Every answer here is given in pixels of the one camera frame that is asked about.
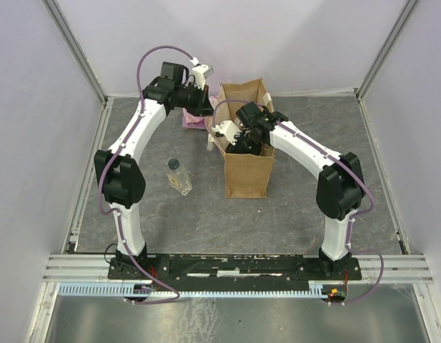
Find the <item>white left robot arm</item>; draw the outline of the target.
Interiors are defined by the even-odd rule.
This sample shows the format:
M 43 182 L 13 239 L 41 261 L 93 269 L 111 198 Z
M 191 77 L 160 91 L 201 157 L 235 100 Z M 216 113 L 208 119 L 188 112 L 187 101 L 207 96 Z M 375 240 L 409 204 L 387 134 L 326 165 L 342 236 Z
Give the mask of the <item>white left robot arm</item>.
M 117 228 L 117 259 L 134 279 L 149 271 L 146 242 L 139 219 L 139 202 L 146 182 L 139 160 L 157 127 L 171 110 L 185 109 L 193 116 L 210 116 L 207 78 L 213 68 L 196 59 L 188 69 L 181 64 L 164 62 L 161 72 L 142 91 L 137 110 L 121 136 L 107 149 L 94 155 L 94 168 L 100 201 L 107 202 Z

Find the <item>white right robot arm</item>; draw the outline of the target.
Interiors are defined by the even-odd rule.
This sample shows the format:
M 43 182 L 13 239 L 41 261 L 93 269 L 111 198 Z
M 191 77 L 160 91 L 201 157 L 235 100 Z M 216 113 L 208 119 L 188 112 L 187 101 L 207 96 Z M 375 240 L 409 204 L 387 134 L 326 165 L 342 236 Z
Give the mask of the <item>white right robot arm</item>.
M 365 197 L 364 179 L 358 157 L 328 149 L 299 130 L 278 111 L 253 101 L 241 106 L 236 116 L 242 126 L 227 151 L 255 153 L 267 144 L 299 162 L 317 179 L 316 203 L 325 216 L 324 240 L 318 262 L 320 274 L 335 279 L 345 269 L 349 221 Z

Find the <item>square glass bottle yellow label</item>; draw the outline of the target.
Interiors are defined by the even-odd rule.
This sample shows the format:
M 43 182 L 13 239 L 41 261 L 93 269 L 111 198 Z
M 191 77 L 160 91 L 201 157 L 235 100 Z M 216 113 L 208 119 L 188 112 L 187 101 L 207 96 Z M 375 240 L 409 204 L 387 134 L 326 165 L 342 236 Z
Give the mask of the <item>square glass bottle yellow label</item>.
M 188 195 L 192 190 L 192 183 L 187 168 L 176 158 L 166 162 L 166 173 L 171 186 L 177 189 L 182 196 Z

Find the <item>beige canvas tote bag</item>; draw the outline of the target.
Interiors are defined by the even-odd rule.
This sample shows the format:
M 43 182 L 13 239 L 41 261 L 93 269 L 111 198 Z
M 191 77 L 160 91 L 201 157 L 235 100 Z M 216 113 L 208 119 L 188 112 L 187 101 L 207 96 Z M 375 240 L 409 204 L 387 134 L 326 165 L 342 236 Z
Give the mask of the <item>beige canvas tote bag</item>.
M 265 144 L 259 156 L 252 154 L 229 154 L 228 141 L 216 137 L 212 126 L 231 120 L 239 124 L 236 112 L 242 106 L 240 101 L 265 105 L 273 110 L 272 98 L 263 79 L 254 79 L 242 84 L 222 83 L 213 105 L 218 106 L 216 114 L 206 118 L 208 149 L 218 148 L 224 158 L 225 197 L 239 199 L 264 199 L 274 163 L 274 147 Z

